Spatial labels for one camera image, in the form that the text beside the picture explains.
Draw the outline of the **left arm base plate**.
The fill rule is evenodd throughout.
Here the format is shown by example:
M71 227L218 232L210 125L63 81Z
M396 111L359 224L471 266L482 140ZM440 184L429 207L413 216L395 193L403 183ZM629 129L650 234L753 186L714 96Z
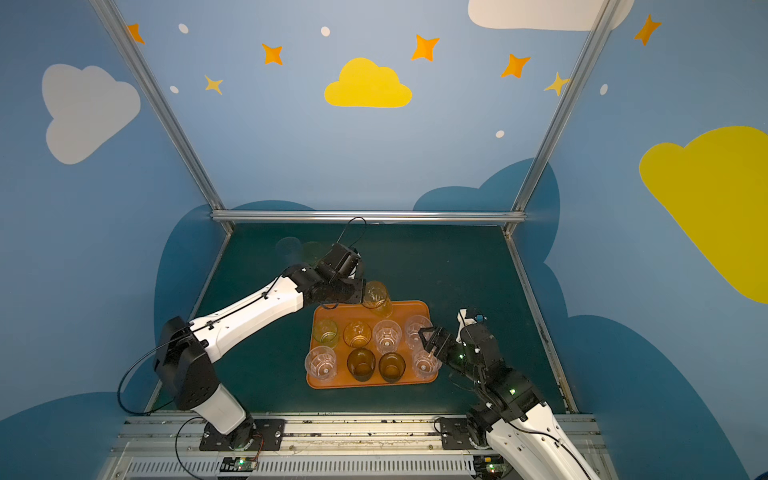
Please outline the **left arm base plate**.
M207 422L199 444L201 451L277 451L280 449L286 421L282 418L247 418L228 434Z

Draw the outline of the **clear faceted glass back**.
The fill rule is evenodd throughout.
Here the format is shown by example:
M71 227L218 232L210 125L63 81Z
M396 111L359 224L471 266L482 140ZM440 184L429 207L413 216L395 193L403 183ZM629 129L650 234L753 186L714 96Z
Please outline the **clear faceted glass back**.
M337 355L331 347L314 347L306 355L304 367L309 382L330 382L337 376Z

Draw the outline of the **short green glass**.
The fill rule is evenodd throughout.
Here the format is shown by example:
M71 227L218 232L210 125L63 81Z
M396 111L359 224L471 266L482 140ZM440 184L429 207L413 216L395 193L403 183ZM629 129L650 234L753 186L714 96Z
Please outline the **short green glass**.
M312 338L319 346L334 348L339 340L337 323L333 319L315 320Z

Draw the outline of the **tall amber glass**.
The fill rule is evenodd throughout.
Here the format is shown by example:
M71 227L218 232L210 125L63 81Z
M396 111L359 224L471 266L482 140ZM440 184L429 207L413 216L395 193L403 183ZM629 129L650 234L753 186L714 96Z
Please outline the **tall amber glass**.
M362 305L380 318L390 318L393 313L389 290L380 281L368 281L366 283Z

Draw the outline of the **tall clear bluish glass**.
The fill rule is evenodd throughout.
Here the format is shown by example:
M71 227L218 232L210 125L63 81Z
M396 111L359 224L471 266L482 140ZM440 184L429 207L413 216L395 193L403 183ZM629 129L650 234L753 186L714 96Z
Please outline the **tall clear bluish glass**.
M303 244L297 237L284 237L275 245L275 251L284 266L302 263Z

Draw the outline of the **small olive textured cup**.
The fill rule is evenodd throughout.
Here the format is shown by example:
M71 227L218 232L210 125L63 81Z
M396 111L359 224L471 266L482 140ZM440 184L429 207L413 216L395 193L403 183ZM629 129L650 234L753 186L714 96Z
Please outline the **small olive textured cup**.
M397 383L406 371L405 359L397 352L383 354L378 363L379 374L387 383Z

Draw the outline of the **dark olive textured cup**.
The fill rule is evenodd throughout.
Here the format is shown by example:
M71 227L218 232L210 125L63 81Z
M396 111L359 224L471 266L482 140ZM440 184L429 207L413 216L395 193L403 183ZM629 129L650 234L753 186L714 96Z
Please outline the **dark olive textured cup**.
M347 369L358 382L367 382L376 369L376 357L371 350L356 348L352 350L346 361Z

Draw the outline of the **right controller board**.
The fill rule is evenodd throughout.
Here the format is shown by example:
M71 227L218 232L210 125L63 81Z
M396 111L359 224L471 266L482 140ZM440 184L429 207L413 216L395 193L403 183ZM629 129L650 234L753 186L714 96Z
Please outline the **right controller board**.
M473 457L473 479L497 480L507 473L507 467L502 457L498 455L479 455Z

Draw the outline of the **short yellow glass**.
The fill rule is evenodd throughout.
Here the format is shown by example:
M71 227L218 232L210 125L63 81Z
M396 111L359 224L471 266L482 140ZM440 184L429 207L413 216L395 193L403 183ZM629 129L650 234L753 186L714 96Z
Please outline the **short yellow glass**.
M372 339L372 328L362 320L350 322L343 331L343 340L353 349L365 348Z

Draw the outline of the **orange plastic tray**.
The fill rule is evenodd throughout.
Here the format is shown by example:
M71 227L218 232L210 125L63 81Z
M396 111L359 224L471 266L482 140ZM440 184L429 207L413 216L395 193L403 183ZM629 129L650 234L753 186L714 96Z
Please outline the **orange plastic tray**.
M335 309L325 309L322 307L319 307L315 310L314 317L313 317L313 324L315 320L320 319L333 319L337 325L338 325L338 332L339 332L339 340L337 345L333 348L336 355L337 355L337 361L338 361L338 372L337 376L331 380L330 382L309 382L307 375L306 380L308 385L313 389L349 389L349 388L363 388L363 387L378 387L378 386L395 386L395 385L419 385L419 384L428 384L433 382L438 375L431 379L431 380L419 380L415 377L415 375L412 372L412 351L406 344L406 341L404 340L404 332L403 327L405 322L414 315L424 315L430 319L429 309L427 305L421 301L396 301L393 303L393 313L390 318L380 318L379 316L375 315L373 312L369 311L362 305L341 305ZM371 350L375 357L376 357L376 369L371 377L370 380L367 382L358 382L356 381L350 372L347 369L346 361L349 353L354 350L353 348L350 348L347 346L343 340L343 331L344 328L352 321L354 320L362 320L365 321L370 325L372 328L381 320L394 320L397 322L401 328L402 328L402 340L400 343L400 346L398 350L396 351L399 353L406 362L406 371L401 378L401 380L397 383L387 383L385 382L382 377L379 374L378 370L378 363L379 359L383 354L380 354L376 347L373 340L373 335L370 343L365 347L368 350ZM319 346L312 338L311 344L310 344L310 350L314 347Z

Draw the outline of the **clear faceted glass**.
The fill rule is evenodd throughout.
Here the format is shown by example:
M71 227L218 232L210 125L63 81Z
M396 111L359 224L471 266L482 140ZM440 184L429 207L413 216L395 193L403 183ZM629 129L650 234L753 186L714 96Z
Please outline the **clear faceted glass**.
M314 347L306 355L304 367L309 382L330 382L337 376L337 355L331 347Z
M412 351L418 351L423 349L422 341L419 336L419 331L423 328L430 328L432 323L430 319L424 315L411 316L404 324L404 340L407 346Z
M394 320L379 321L373 328L373 340L380 354L396 352L402 340L402 328Z
M426 381L435 378L441 367L442 362L431 353L424 350L412 353L412 372L419 380Z

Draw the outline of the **controller board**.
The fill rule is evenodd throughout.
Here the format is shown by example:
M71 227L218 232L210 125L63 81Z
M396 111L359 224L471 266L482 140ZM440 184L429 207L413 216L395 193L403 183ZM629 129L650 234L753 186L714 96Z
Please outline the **controller board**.
M502 457L498 455L479 455L473 457L473 479L497 480L507 473L507 467Z
M251 457L225 457L220 464L220 473L250 473L258 467L258 459Z

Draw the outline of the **tall green glass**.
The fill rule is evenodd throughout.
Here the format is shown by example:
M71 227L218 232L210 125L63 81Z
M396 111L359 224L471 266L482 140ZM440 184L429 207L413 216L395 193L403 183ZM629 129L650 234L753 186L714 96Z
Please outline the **tall green glass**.
M315 266L329 251L329 246L317 241L309 241L302 244L302 261Z

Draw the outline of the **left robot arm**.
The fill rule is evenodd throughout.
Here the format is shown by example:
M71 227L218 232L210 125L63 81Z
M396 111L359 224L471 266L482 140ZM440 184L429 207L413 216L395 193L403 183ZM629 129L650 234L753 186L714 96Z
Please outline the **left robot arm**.
M267 286L207 316L168 320L161 331L153 369L182 410L201 416L239 448L253 420L219 380L214 364L243 340L272 322L313 304L359 304L364 268L293 265Z

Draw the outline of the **aluminium frame post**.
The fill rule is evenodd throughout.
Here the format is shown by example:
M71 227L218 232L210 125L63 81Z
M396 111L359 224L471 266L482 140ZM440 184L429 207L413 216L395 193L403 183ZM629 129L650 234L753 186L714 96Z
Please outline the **aluminium frame post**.
M560 96L542 143L515 197L511 212L520 216L521 220L513 220L504 225L504 235L508 240L512 239L516 226L525 221L527 206L613 30L613 21L618 16L621 4L622 1L618 0L604 1L598 10L595 23L571 72L570 82L566 85L565 92Z
M130 34L128 25L125 23L116 2L91 0L90 4L135 77L181 160L211 208L212 214L223 211L225 206L221 197L172 111L160 84L141 52L140 44Z

